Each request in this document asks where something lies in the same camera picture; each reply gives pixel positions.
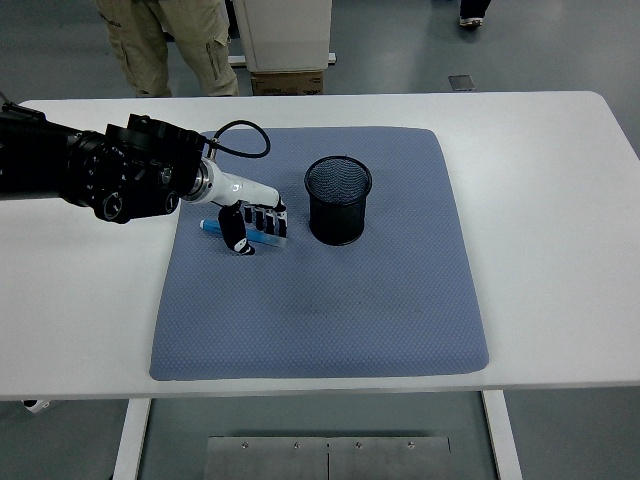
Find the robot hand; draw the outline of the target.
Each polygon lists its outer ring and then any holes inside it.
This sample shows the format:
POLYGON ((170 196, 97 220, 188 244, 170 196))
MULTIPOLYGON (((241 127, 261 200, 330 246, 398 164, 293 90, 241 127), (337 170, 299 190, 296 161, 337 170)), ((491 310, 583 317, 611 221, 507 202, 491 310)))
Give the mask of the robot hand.
POLYGON ((235 253, 253 255, 255 249, 246 235, 241 206, 254 207, 264 217, 273 219, 274 232, 287 235, 287 209, 280 193, 270 186, 225 173, 211 160, 201 162, 202 186, 199 201, 215 203, 220 207, 218 223, 226 246, 235 253))

